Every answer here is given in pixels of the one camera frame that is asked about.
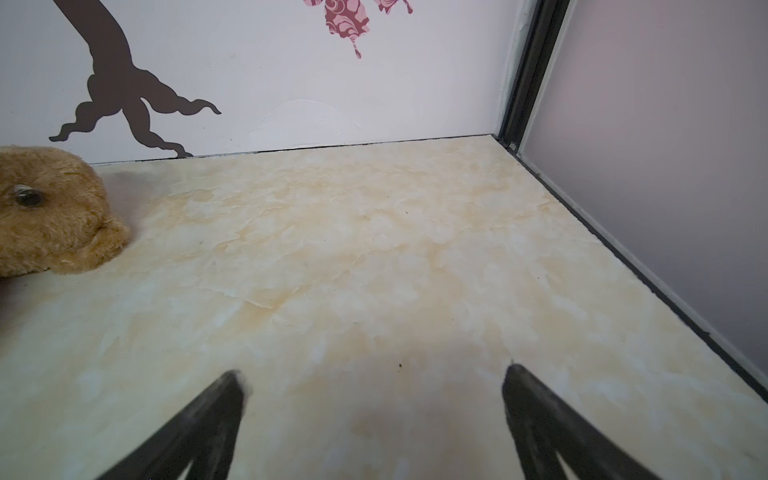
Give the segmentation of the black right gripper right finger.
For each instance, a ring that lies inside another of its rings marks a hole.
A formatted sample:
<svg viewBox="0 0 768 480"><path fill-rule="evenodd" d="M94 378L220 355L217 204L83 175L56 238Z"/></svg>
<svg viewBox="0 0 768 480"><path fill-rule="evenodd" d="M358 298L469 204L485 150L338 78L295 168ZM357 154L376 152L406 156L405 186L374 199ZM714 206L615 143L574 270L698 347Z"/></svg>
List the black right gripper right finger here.
<svg viewBox="0 0 768 480"><path fill-rule="evenodd" d="M502 385L508 428L527 479L655 479L554 391L520 364Z"/></svg>

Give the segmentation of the brown plush teddy bear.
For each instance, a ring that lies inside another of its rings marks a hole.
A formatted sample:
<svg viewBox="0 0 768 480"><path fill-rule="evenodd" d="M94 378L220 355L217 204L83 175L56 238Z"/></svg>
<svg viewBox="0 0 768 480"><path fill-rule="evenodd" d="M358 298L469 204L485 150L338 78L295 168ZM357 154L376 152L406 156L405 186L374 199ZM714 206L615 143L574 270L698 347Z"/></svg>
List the brown plush teddy bear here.
<svg viewBox="0 0 768 480"><path fill-rule="evenodd" d="M53 147L1 148L1 276L94 270L119 255L130 228L101 178Z"/></svg>

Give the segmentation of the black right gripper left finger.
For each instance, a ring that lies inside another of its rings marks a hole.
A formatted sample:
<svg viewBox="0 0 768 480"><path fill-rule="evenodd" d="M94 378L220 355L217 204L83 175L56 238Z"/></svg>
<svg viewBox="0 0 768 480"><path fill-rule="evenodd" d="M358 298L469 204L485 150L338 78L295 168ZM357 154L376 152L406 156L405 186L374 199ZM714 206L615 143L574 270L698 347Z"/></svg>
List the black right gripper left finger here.
<svg viewBox="0 0 768 480"><path fill-rule="evenodd" d="M225 480L246 404L237 370L224 372L102 479Z"/></svg>

